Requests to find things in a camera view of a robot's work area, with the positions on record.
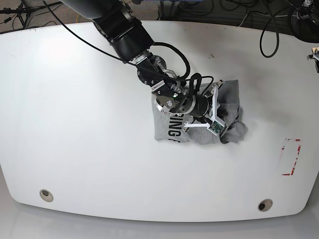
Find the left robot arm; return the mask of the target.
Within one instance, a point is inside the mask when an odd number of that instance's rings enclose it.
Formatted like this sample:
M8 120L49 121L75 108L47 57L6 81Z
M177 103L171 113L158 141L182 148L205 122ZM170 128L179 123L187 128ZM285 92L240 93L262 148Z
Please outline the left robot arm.
M280 37L276 17L283 11L287 12L287 27L296 39L312 44L319 43L319 2L317 0L289 0L289 6L277 11L269 12L269 20L264 26L259 40L260 52L265 58L272 58L279 49ZM266 55L262 48L262 40L269 23L274 24L276 46L272 54Z

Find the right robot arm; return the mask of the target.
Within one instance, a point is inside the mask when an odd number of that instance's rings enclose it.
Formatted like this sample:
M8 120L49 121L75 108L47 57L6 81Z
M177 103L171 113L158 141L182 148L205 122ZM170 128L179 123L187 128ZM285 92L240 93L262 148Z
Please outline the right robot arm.
M62 3L93 21L116 52L114 59L136 67L139 80L150 86L159 112L170 116L188 115L199 121L186 121L184 129L204 128L215 136L225 130L224 120L217 115L221 83L210 83L201 91L204 76L190 75L190 63L176 47L154 42L126 3L122 0L64 0ZM167 47L175 52L185 64L185 73L178 76L169 70L162 57L150 52L152 46Z

